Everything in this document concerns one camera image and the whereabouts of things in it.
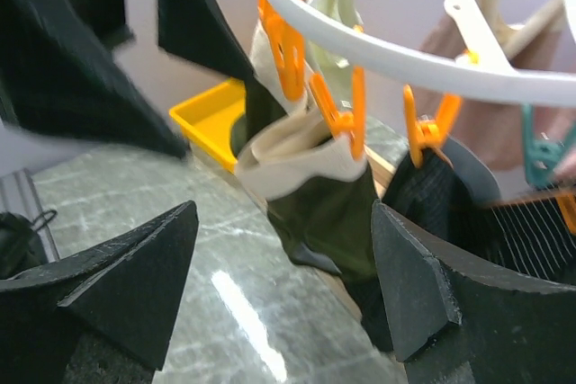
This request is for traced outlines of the olive green underwear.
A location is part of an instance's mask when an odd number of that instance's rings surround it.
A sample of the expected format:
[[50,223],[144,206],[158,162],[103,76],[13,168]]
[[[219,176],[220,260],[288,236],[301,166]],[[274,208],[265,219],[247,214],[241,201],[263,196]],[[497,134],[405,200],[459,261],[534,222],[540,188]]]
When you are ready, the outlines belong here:
[[340,279],[373,346],[390,353],[371,233],[378,197],[371,166],[352,158],[346,135],[332,137],[310,93],[298,102],[284,96],[262,23],[249,59],[255,77],[230,137],[235,175],[265,203],[289,261]]

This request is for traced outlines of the orange plastic clothes clip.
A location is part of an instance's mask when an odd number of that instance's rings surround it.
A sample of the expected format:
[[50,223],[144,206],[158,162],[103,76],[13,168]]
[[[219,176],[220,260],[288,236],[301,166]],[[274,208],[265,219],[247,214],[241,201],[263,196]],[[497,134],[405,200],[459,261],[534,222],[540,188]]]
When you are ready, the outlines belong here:
[[270,41],[276,71],[283,95],[297,102],[304,92],[304,38],[271,6],[268,0],[258,0],[258,15]]

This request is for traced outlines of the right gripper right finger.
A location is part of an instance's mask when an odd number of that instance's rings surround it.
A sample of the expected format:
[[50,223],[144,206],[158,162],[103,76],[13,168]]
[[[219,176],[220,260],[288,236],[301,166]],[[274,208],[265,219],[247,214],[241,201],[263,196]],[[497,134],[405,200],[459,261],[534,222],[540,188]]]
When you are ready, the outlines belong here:
[[575,289],[513,272],[387,205],[373,250],[396,358],[410,383],[573,383]]

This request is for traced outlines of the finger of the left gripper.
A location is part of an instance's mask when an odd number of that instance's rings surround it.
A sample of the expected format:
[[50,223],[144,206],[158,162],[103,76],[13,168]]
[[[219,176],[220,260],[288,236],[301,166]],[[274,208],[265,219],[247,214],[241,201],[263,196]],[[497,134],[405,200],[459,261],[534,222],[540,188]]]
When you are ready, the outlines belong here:
[[68,0],[1,0],[1,119],[42,136],[189,151]]
[[254,69],[217,0],[157,0],[157,44],[171,55],[247,81]]

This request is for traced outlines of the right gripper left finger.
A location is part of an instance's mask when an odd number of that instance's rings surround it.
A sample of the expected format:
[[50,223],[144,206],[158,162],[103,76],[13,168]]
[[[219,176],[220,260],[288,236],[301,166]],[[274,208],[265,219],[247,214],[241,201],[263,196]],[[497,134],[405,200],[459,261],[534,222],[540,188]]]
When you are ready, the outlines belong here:
[[167,357],[198,227],[185,201],[2,280],[2,382],[150,383]]

